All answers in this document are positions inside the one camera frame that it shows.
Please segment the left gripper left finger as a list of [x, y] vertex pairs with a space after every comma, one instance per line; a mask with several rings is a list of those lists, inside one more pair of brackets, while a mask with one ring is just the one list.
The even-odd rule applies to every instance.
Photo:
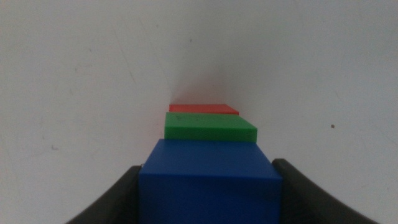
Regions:
[[102, 196], [67, 224], [138, 223], [138, 180], [141, 166], [132, 166]]

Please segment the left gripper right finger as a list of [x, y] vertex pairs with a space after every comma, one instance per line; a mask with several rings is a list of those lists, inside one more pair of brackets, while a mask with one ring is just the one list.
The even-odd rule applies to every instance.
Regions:
[[323, 190], [286, 159], [274, 159], [272, 165], [283, 177], [281, 223], [377, 224]]

